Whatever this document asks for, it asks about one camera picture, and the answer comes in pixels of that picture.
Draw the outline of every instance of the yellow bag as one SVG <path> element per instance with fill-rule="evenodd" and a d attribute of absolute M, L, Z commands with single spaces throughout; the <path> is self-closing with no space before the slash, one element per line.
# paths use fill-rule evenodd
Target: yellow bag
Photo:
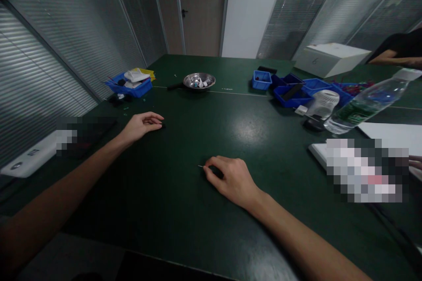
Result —
<path fill-rule="evenodd" d="M 151 76 L 151 82 L 156 79 L 153 70 L 147 70 L 147 69 L 142 69 L 142 68 L 133 68 L 132 69 L 132 71 L 136 71 L 136 70 L 140 71 L 141 73 L 143 73 L 145 75 L 150 75 Z"/>

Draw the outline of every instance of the door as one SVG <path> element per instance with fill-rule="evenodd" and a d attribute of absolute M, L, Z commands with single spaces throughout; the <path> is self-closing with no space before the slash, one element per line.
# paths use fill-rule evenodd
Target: door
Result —
<path fill-rule="evenodd" d="M 219 56 L 224 0 L 180 0 L 187 55 Z"/>

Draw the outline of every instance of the metal bowl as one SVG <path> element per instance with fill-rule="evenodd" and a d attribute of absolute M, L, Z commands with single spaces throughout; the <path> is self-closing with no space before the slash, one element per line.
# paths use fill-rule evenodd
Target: metal bowl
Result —
<path fill-rule="evenodd" d="M 201 78 L 202 82 L 208 80 L 208 85 L 202 88 L 199 88 L 199 78 Z M 194 90 L 208 90 L 210 87 L 212 87 L 215 84 L 215 77 L 204 73 L 204 72 L 196 72 L 194 74 L 187 75 L 183 79 L 183 84 L 191 89 Z"/>

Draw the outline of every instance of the table surface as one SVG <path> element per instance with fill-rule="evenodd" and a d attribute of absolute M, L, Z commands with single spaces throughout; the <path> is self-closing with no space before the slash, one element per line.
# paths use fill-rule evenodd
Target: table surface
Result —
<path fill-rule="evenodd" d="M 119 108 L 102 102 L 90 111 L 89 116 L 118 121 L 92 152 L 117 135 L 133 114 L 160 113 L 167 127 L 125 151 L 63 231 L 234 279 L 303 279 L 268 231 L 221 196 L 197 166 L 213 155 L 240 157 L 261 189 L 374 280 L 417 280 L 400 241 L 365 205 L 340 202 L 327 185 L 325 170 L 307 147 L 331 135 L 303 129 L 303 118 L 292 109 L 282 108 L 270 92 L 250 88 L 252 72 L 260 65 L 278 69 L 279 76 L 313 77 L 290 61 L 165 55 L 149 67 L 158 79 L 145 96 Z M 343 81 L 378 82 L 395 71 L 362 65 Z M 193 72 L 216 77 L 211 92 L 164 88 Z M 412 82 L 394 108 L 371 121 L 419 124 L 421 86 L 421 81 Z M 363 137 L 358 130 L 342 136 Z M 81 162 L 54 157 L 31 177 L 16 179 L 1 192 L 0 214 L 12 216 Z M 417 198 L 410 195 L 408 203 L 386 204 L 385 209 L 422 244 Z"/>

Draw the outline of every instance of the blue storage box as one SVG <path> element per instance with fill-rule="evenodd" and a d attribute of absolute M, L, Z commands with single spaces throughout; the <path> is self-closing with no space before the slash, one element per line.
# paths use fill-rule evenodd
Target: blue storage box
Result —
<path fill-rule="evenodd" d="M 297 108 L 298 106 L 304 105 L 313 99 L 309 94 L 303 91 L 302 88 L 296 92 L 290 100 L 284 101 L 281 96 L 286 94 L 291 88 L 292 86 L 278 86 L 274 89 L 274 96 L 285 108 Z"/>
<path fill-rule="evenodd" d="M 286 83 L 282 79 L 280 79 L 276 74 L 271 76 L 271 81 L 273 82 L 271 84 L 272 89 L 277 88 L 278 86 L 285 86 L 286 85 Z"/>
<path fill-rule="evenodd" d="M 302 87 L 303 91 L 306 91 L 307 94 L 313 96 L 316 92 L 321 90 L 330 90 L 332 87 L 331 84 L 322 81 L 321 79 L 314 78 L 314 79 L 305 79 L 305 85 Z"/>
<path fill-rule="evenodd" d="M 272 83 L 273 81 L 271 80 L 271 74 L 269 72 L 262 72 L 259 70 L 254 71 L 254 76 L 252 77 L 252 88 L 268 90 Z"/>
<path fill-rule="evenodd" d="M 281 80 L 283 80 L 287 86 L 294 86 L 295 84 L 298 84 L 298 83 L 305 84 L 305 82 L 302 79 L 299 79 L 298 77 L 296 77 L 292 73 L 289 73 L 284 78 L 281 78 Z"/>
<path fill-rule="evenodd" d="M 338 95 L 340 96 L 340 101 L 338 102 L 339 106 L 343 107 L 346 104 L 348 104 L 353 98 L 354 96 L 352 96 L 351 94 L 344 92 L 342 87 L 345 86 L 355 86 L 356 83 L 333 83 L 331 85 L 331 88 L 328 90 L 337 92 Z"/>
<path fill-rule="evenodd" d="M 125 79 L 124 73 L 113 78 L 115 82 L 119 82 L 120 79 Z M 150 91 L 153 87 L 153 84 L 151 83 L 151 78 L 148 78 L 146 81 L 144 81 L 143 83 L 141 83 L 139 86 L 137 86 L 134 89 L 127 88 L 125 86 L 118 86 L 115 83 L 113 83 L 113 81 L 111 80 L 107 81 L 105 84 L 109 86 L 110 89 L 114 93 L 129 94 L 133 97 L 142 97 L 144 94 Z"/>

